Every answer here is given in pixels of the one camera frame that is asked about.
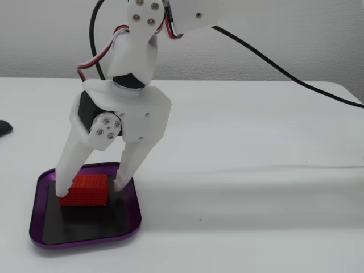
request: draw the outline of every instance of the table surface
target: table surface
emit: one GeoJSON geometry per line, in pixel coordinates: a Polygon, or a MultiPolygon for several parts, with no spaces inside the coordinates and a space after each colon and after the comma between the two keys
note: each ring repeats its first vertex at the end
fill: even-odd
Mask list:
{"type": "MultiPolygon", "coordinates": [[[[173,102],[135,175],[143,222],[124,242],[49,251],[28,235],[79,80],[0,78],[1,272],[364,270],[364,111],[292,82],[154,81],[173,102]]],[[[313,85],[353,101],[343,87],[313,85]]],[[[88,163],[119,161],[118,139],[88,163]]]]}

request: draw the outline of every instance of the white wire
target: white wire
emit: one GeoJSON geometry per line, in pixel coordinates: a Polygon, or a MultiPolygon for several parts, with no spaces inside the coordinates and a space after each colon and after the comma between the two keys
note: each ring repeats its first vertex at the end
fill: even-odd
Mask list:
{"type": "Polygon", "coordinates": [[[122,28],[121,30],[118,30],[117,32],[115,32],[115,34],[111,37],[111,39],[108,41],[108,43],[106,44],[106,46],[104,46],[104,48],[102,50],[99,51],[99,53],[92,59],[88,60],[85,63],[80,63],[78,64],[78,66],[85,66],[88,65],[89,63],[92,63],[93,61],[95,61],[97,58],[99,58],[99,56],[114,42],[115,38],[122,32],[128,30],[129,28],[122,28]]]}

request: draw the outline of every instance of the textured red object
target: textured red object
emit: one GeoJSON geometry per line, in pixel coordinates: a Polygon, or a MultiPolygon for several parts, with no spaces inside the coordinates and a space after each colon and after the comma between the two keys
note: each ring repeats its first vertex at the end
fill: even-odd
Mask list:
{"type": "Polygon", "coordinates": [[[61,206],[105,206],[109,198],[107,175],[77,175],[61,206]]]}

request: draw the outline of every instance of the purple tray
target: purple tray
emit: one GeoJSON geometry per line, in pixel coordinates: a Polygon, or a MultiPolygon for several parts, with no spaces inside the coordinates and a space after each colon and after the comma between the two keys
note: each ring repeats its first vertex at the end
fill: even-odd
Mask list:
{"type": "MultiPolygon", "coordinates": [[[[116,175],[119,163],[109,162],[100,164],[84,165],[80,170],[81,175],[116,175]]],[[[137,193],[135,191],[134,181],[130,180],[123,190],[124,202],[127,210],[127,221],[129,223],[129,231],[127,234],[119,237],[93,239],[88,241],[77,241],[71,243],[62,243],[59,245],[46,245],[42,242],[44,222],[46,217],[46,207],[48,199],[49,183],[55,181],[55,170],[49,170],[43,173],[39,178],[36,186],[33,213],[30,222],[29,235],[33,243],[44,249],[60,249],[65,247],[83,246],[94,243],[115,242],[127,239],[133,236],[140,228],[142,216],[140,215],[137,193]]]]}

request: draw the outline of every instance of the bolt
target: bolt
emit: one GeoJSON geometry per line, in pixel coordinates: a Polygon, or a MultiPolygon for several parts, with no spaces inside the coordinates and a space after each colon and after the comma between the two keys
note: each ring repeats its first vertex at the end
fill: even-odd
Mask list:
{"type": "Polygon", "coordinates": [[[155,20],[154,19],[149,19],[148,20],[148,24],[150,25],[150,26],[153,26],[154,24],[155,24],[155,20]]]}
{"type": "Polygon", "coordinates": [[[133,20],[134,21],[139,21],[140,20],[140,16],[138,14],[134,14],[133,15],[133,20]]]}
{"type": "Polygon", "coordinates": [[[115,134],[114,133],[110,133],[107,135],[107,138],[108,139],[113,139],[115,137],[115,134]]]}
{"type": "Polygon", "coordinates": [[[158,3],[153,3],[153,4],[152,4],[152,9],[153,9],[153,10],[157,10],[157,9],[159,9],[159,4],[158,4],[158,3]]]}

